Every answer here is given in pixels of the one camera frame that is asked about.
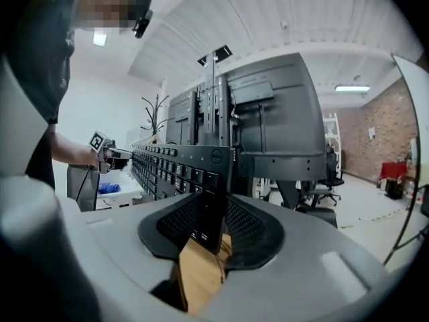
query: black keyboard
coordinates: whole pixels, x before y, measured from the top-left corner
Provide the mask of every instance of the black keyboard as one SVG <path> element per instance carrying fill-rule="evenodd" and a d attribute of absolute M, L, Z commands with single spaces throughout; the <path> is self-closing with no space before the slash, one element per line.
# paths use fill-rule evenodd
<path fill-rule="evenodd" d="M 153 201 L 181 195 L 201 195 L 198 225 L 191 237 L 210 251 L 219 249 L 230 189 L 233 152 L 229 147 L 133 146 L 132 173 Z"/>

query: wooden surface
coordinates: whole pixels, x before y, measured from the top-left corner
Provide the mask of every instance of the wooden surface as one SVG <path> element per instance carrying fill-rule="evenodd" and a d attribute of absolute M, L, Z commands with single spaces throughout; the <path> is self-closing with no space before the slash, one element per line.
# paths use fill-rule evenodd
<path fill-rule="evenodd" d="M 222 237 L 217 256 L 190 239 L 179 255 L 181 284 L 188 314 L 196 316 L 220 291 L 225 281 L 225 261 L 231 255 L 231 238 Z"/>

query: forearm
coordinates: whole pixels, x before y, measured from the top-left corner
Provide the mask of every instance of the forearm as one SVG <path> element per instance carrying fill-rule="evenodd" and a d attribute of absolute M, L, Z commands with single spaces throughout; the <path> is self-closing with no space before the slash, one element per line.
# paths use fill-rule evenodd
<path fill-rule="evenodd" d="M 50 132 L 52 158 L 74 165 L 98 166 L 97 155 L 89 147 L 77 144 L 55 131 Z"/>

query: red cloth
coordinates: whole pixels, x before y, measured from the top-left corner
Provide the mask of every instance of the red cloth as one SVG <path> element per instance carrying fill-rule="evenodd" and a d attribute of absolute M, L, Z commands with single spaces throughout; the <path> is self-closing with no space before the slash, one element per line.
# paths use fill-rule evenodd
<path fill-rule="evenodd" d="M 394 180 L 401 182 L 407 175 L 405 162 L 384 162 L 381 165 L 380 180 Z"/>

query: black shirt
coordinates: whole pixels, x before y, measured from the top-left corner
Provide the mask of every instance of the black shirt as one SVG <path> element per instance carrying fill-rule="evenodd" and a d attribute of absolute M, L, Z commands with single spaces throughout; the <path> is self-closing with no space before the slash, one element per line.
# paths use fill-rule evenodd
<path fill-rule="evenodd" d="M 28 99 L 49 123 L 58 122 L 58 109 L 70 80 L 74 32 L 70 31 L 74 0 L 43 0 L 17 30 L 7 49 L 9 63 Z M 55 188 L 50 139 L 44 134 L 26 174 Z"/>

